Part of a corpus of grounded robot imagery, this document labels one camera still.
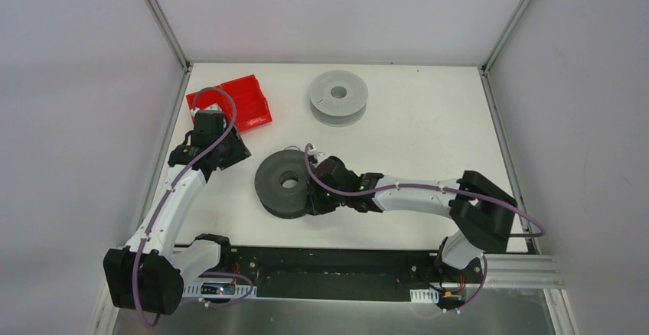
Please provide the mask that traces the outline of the dark grey spool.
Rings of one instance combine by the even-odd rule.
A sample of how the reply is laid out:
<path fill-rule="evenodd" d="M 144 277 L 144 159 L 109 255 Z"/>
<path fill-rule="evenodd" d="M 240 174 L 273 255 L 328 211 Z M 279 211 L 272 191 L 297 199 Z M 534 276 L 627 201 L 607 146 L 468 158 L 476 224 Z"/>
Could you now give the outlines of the dark grey spool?
<path fill-rule="evenodd" d="M 254 188 L 259 202 L 284 220 L 297 219 L 312 213 L 308 198 L 308 180 L 304 152 L 277 151 L 266 157 L 256 170 Z"/>

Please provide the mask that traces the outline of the white perforated spool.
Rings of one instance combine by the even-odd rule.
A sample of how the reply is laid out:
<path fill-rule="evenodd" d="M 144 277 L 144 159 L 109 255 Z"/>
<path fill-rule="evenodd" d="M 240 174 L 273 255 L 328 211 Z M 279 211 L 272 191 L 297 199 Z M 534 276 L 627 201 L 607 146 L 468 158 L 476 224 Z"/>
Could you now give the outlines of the white perforated spool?
<path fill-rule="evenodd" d="M 307 88 L 312 115 L 322 124 L 347 127 L 366 112 L 369 89 L 357 74 L 331 70 L 318 75 Z"/>

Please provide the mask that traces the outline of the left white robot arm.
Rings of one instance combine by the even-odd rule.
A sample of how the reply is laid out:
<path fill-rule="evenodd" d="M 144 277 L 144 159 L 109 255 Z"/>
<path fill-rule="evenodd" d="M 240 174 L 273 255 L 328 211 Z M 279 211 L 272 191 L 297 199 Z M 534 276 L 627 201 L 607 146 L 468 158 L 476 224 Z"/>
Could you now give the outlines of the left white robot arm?
<path fill-rule="evenodd" d="M 250 157 L 233 122 L 223 112 L 200 110 L 192 130 L 171 151 L 163 187 L 139 228 L 121 248 L 111 248 L 103 268 L 112 303 L 117 308 L 170 315 L 184 289 L 209 271 L 224 277 L 233 256 L 223 250 L 229 240 L 203 233 L 179 253 L 175 243 L 194 201 L 216 170 Z"/>

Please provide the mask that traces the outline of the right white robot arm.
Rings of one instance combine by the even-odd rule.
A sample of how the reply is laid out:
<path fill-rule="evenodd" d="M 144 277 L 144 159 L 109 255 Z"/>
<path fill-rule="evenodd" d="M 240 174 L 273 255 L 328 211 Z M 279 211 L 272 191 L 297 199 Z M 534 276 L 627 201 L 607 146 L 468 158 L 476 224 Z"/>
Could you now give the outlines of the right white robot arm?
<path fill-rule="evenodd" d="M 308 202 L 315 215 L 347 207 L 359 213 L 409 211 L 451 220 L 456 232 L 444 238 L 435 273 L 444 281 L 462 275 L 483 253 L 507 251 L 517 203 L 477 171 L 446 181 L 404 180 L 381 173 L 357 175 L 340 158 L 305 158 Z"/>

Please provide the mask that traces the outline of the red plastic bin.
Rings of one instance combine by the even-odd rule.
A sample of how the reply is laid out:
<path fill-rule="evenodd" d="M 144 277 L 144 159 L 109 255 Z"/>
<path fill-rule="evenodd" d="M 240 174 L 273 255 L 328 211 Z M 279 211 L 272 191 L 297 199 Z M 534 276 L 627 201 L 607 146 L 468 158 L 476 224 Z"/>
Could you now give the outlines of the red plastic bin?
<path fill-rule="evenodd" d="M 227 93 L 236 106 L 235 126 L 238 132 L 249 132 L 272 122 L 269 104 L 255 75 L 240 77 L 221 83 L 217 88 Z M 201 95 L 198 92 L 185 96 L 189 109 L 205 108 L 216 103 L 228 117 L 232 117 L 233 108 L 226 97 L 213 90 Z"/>

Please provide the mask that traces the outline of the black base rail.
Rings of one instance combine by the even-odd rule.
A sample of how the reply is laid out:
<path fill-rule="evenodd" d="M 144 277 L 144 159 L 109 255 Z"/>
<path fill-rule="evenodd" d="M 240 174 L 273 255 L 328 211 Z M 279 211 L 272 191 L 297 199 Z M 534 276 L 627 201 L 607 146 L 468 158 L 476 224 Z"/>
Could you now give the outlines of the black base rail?
<path fill-rule="evenodd" d="M 411 291 L 454 289 L 483 278 L 480 259 L 443 268 L 435 250 L 307 249 L 232 246 L 220 268 L 250 278 L 261 298 L 409 302 Z"/>

